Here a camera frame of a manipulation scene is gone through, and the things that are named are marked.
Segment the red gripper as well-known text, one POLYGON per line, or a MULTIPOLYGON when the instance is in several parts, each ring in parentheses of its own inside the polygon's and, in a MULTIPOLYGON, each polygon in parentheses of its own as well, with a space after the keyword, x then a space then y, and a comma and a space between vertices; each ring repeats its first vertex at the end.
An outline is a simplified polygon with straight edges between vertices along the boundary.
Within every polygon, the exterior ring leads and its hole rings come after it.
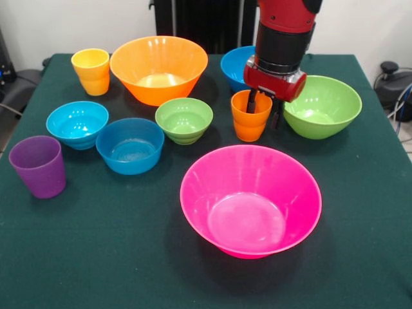
POLYGON ((274 114, 272 128, 278 129, 282 117, 282 101, 292 102, 302 92, 307 74, 298 69, 291 74, 272 74, 259 68, 255 63, 255 55, 248 58, 243 72, 245 84, 253 88, 248 94, 247 113, 255 113, 257 90, 275 97, 272 100, 274 114))

